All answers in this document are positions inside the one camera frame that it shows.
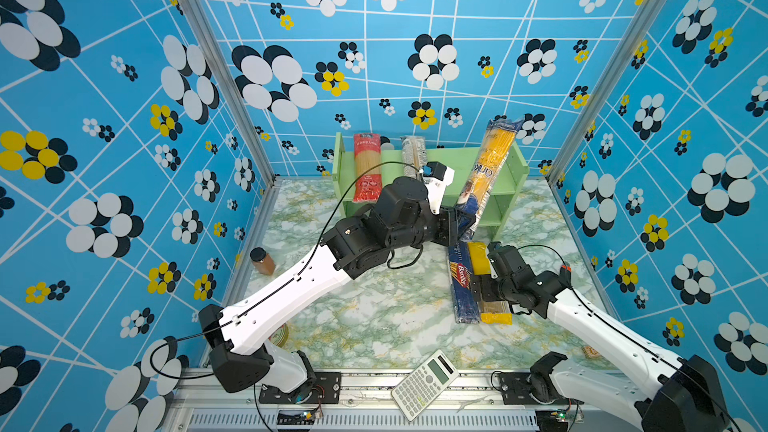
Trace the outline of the clear grey spaghetti bag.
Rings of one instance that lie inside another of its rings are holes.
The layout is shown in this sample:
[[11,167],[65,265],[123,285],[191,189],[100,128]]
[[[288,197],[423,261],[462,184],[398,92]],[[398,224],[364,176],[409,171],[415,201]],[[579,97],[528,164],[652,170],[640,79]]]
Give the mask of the clear grey spaghetti bag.
[[402,136],[401,146],[405,174],[408,177],[419,179],[422,169],[428,162],[424,138],[414,135]]

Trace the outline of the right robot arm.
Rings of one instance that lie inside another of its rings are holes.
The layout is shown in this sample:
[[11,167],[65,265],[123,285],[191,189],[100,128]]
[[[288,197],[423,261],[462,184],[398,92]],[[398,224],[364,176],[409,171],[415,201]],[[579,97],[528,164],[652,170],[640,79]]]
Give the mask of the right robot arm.
[[538,402],[569,399],[611,414],[641,431],[738,431],[717,371],[698,355],[685,359],[601,312],[572,285],[571,270],[536,273],[518,248],[493,242],[491,296],[536,314],[580,338],[622,373],[618,378],[549,352],[531,367]]

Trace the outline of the red spaghetti bag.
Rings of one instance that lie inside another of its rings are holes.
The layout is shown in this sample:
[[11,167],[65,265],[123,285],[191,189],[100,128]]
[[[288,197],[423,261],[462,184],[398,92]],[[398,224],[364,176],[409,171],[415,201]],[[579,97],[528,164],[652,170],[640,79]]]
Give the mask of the red spaghetti bag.
[[354,203],[376,202],[382,192],[381,136],[358,133],[354,136],[355,182]]

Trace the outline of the blue Barilla pasta box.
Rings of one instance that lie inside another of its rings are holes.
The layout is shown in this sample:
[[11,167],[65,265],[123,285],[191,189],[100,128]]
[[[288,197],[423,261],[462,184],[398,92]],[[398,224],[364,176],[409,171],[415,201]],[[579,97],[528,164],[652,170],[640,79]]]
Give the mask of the blue Barilla pasta box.
[[448,266],[454,304],[454,318],[459,324],[478,324],[481,312],[472,291],[473,269],[466,242],[448,248]]

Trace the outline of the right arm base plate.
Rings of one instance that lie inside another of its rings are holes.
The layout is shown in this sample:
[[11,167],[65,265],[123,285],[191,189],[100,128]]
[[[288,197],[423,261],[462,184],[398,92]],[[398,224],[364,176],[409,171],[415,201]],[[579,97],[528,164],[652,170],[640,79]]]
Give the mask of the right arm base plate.
[[548,400],[535,398],[527,372],[494,371],[491,377],[491,384],[492,388],[501,395],[505,405],[541,405],[566,409],[571,404],[568,399],[564,398]]

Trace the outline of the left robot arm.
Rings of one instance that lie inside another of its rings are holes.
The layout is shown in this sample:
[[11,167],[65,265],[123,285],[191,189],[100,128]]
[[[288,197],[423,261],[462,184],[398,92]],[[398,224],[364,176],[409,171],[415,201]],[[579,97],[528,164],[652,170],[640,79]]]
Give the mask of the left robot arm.
[[307,395],[317,382],[309,359],[273,344],[271,335],[317,299],[385,264],[397,249],[456,245],[476,218],[441,201],[437,187],[398,177],[376,203],[323,232],[307,255],[267,286],[227,307],[201,310],[212,372],[223,389],[264,385],[296,399]]

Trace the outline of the yellow blue spaghetti bag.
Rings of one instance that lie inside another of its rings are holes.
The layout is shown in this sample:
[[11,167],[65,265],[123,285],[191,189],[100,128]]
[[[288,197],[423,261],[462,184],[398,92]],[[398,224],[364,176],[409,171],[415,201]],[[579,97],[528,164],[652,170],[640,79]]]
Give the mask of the yellow blue spaghetti bag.
[[477,158],[455,204],[460,210],[476,216],[475,225],[460,240],[473,240],[478,228],[487,228],[489,237],[497,240],[527,177],[522,156],[513,154],[514,167],[505,166],[523,120],[508,118],[491,120],[486,128]]

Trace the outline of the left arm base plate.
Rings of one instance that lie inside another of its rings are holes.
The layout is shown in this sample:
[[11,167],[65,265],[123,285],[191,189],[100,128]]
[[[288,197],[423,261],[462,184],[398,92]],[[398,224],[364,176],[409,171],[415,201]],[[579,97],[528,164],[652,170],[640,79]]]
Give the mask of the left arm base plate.
[[311,389],[289,394],[272,386],[258,386],[257,398],[262,404],[278,405],[319,405],[338,404],[342,386],[342,373],[335,371],[316,372],[316,382]]

